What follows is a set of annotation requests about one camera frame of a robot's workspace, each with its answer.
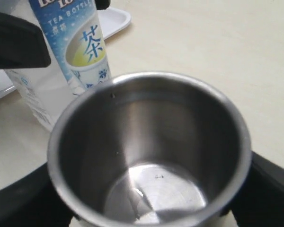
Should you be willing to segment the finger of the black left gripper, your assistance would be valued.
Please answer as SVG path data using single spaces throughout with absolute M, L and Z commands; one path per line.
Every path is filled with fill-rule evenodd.
M 42 30 L 0 12 L 0 70 L 46 68 L 51 58 Z
M 110 6 L 110 0 L 96 0 L 97 10 L 105 10 Z

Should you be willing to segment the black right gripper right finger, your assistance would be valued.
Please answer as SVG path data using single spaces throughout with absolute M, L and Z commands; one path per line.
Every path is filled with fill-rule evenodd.
M 284 227 L 284 168 L 253 152 L 248 176 L 229 209 L 239 227 Z

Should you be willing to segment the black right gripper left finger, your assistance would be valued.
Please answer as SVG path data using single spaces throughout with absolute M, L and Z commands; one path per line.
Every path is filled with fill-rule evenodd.
M 0 190 L 0 227 L 68 227 L 72 218 L 46 165 Z

